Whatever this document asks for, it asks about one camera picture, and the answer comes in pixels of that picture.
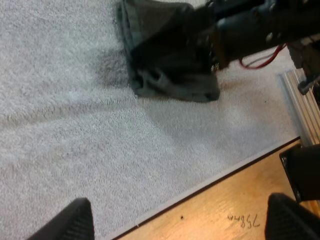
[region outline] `wooden board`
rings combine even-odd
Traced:
[[[279,153],[296,141],[133,230],[121,240],[265,239],[268,197],[294,197]],[[315,202],[305,206],[318,211]]]

